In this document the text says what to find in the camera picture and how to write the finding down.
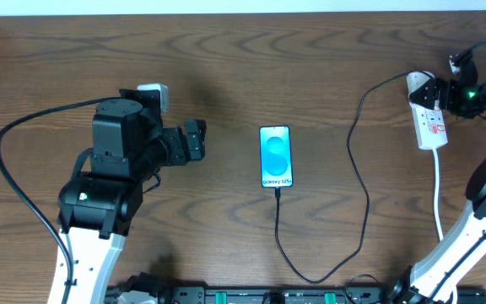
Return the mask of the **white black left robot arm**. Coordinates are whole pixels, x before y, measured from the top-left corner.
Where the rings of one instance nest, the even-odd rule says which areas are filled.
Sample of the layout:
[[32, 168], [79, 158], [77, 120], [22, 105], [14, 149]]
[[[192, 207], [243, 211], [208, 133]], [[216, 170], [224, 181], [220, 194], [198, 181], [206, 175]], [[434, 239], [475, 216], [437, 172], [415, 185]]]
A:
[[101, 303], [133, 216], [143, 202], [143, 184], [163, 166], [184, 166], [205, 156], [204, 120], [164, 128], [169, 108], [163, 84], [122, 89], [102, 101], [92, 121], [93, 146], [75, 163], [58, 195], [59, 236], [69, 252], [57, 254], [50, 303]]

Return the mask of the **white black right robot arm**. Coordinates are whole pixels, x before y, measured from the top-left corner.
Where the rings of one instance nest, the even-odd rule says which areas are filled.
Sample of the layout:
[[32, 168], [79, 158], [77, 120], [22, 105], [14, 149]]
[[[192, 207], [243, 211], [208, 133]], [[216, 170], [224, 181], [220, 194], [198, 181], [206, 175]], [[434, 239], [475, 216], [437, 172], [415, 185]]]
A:
[[[425, 132], [439, 134], [443, 111], [457, 117], [486, 120], [486, 82], [478, 83], [472, 49], [450, 58], [455, 79], [444, 80], [411, 72], [407, 76], [408, 102]], [[486, 254], [486, 158], [472, 174], [465, 192], [462, 215], [435, 249], [409, 267], [387, 303], [446, 303], [459, 281]]]

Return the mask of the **blue Galaxy smartphone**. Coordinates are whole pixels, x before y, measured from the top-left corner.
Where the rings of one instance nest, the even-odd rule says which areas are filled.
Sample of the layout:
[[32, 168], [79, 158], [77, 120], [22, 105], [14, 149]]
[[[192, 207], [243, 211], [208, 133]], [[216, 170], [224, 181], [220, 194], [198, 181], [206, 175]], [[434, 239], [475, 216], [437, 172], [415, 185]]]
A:
[[265, 188], [292, 187], [293, 162], [287, 125], [259, 129], [261, 184]]

